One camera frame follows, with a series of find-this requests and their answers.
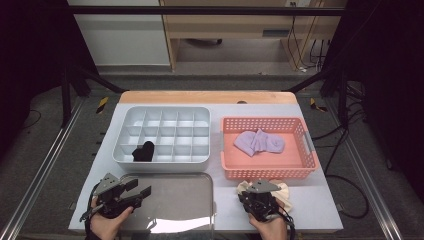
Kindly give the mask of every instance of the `floor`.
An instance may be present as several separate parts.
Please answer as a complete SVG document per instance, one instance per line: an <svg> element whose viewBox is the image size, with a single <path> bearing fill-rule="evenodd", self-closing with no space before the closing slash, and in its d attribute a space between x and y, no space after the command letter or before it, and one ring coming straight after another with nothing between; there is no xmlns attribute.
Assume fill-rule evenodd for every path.
<svg viewBox="0 0 424 240"><path fill-rule="evenodd" d="M102 68L101 74L108 81L133 90L281 91L315 74L319 66L309 60L316 59L305 59L311 66L306 72L293 71L278 41L224 39L217 45L214 41L189 39L182 42L174 71L152 68L122 74L116 69ZM0 165L0 200L8 204L0 210L0 228L2 237L11 235L5 239L83 239L67 230L69 218L84 176L107 131L113 106L119 100L118 94L95 82L89 84L93 91L88 98L72 95L78 115L69 125L69 131L60 128L59 88L33 99L26 125ZM335 116L337 95L322 98L321 84L317 82L296 94L313 137L339 125ZM361 89L360 84L351 84ZM96 114L99 101L105 96L109 97L106 108L102 114ZM311 108L311 98L319 108ZM387 169L357 99L349 98L348 104L351 104L352 119L347 137L336 131L315 140L314 145L322 166L335 159L331 160L329 172L350 179L359 190L346 181L329 177L335 203L344 209L340 214L344 229L333 234L299 233L297 238L424 239L424 229L420 227L424 222L422 202L402 173ZM339 140L340 147L333 156ZM367 202L369 211L360 216L366 212ZM215 237L248 239L240 234ZM158 239L169 238L158 236ZM173 236L172 239L186 238Z"/></svg>

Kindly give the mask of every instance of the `gray compartment organizer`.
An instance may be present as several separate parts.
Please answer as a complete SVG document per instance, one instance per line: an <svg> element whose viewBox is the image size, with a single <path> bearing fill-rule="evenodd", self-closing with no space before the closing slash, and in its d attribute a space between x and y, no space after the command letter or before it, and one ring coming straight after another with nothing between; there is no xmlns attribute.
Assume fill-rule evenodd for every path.
<svg viewBox="0 0 424 240"><path fill-rule="evenodd" d="M133 107L126 113L113 158L127 171L204 171L210 154L210 119L204 107ZM146 141L155 144L152 162L134 162L132 152Z"/></svg>

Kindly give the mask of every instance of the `organizer compartment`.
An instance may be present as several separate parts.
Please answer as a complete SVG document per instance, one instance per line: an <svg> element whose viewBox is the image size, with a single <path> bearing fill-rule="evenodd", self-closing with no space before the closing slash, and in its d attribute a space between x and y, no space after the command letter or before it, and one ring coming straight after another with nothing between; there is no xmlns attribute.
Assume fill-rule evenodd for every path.
<svg viewBox="0 0 424 240"><path fill-rule="evenodd" d="M133 107L113 151L127 171L201 172L210 154L210 112L204 107ZM155 145L152 162L134 162L132 152L146 141Z"/></svg>
<svg viewBox="0 0 424 240"><path fill-rule="evenodd" d="M248 156L234 145L244 131L258 129L281 136L282 153L260 152ZM227 179L306 178L318 166L318 156L302 118L296 117L224 117L221 121L223 150L221 163Z"/></svg>

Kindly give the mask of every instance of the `gray floor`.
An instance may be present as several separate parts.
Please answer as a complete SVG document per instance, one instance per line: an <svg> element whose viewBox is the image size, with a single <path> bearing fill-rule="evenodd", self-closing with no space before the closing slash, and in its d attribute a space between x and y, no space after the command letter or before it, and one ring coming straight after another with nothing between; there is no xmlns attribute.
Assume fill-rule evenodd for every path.
<svg viewBox="0 0 424 240"><path fill-rule="evenodd" d="M221 45L206 41L184 41L180 50L177 69L151 70L147 73L122 75L119 72L104 73L104 77L117 85L131 90L269 90L279 91L289 88L315 73L311 68L306 73L293 72L279 42L225 40ZM302 108L312 137L320 136L334 129L338 122L331 111L334 98L321 98L317 94L321 83L299 92L296 96ZM79 114L51 166L46 181L37 192L37 200L24 214L25 221L20 228L19 239L66 239L83 237L70 232L67 226L72 216L72 202L76 201L84 177L90 170L95 154L99 149L104 133L107 131L114 105L119 95L107 91L102 86L90 82L93 92L89 98L80 99L73 95L74 105L81 103ZM96 114L99 101L109 96L102 114ZM318 106L330 109L321 112L311 109L310 98ZM0 228L5 228L13 217L27 189L42 166L49 149L60 133L61 96L55 88L40 94L32 101L26 126L14 140L14 147L1 161L0 200L7 207L0 208ZM353 105L350 113L361 110ZM424 206L414 195L402 173L388 170L378 143L368 125L358 115L357 121L349 126L349 139L339 147L329 168L329 173L350 179L358 186L363 182L352 160L352 146L366 166L398 227L403 239L424 239ZM340 133L314 142L322 166L326 166ZM353 215L361 214L365 204L363 197L355 188L338 179L329 178L328 184L336 204L344 206ZM341 214L344 229L334 234L302 233L298 239L396 239L388 238L383 232L378 208L371 208L363 219L352 219ZM245 235L216 235L217 239L247 239ZM184 239L184 236L158 239Z"/></svg>

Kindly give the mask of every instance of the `pink plastic basket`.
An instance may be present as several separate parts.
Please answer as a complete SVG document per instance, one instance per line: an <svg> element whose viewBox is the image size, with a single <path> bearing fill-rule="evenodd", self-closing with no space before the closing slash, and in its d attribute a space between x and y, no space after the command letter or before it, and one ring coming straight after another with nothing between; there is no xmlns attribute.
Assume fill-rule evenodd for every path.
<svg viewBox="0 0 424 240"><path fill-rule="evenodd" d="M258 129L285 141L282 153L259 152L250 157L234 145L244 131ZM305 121L298 117L224 117L221 163L227 179L306 178L319 166L318 156Z"/></svg>

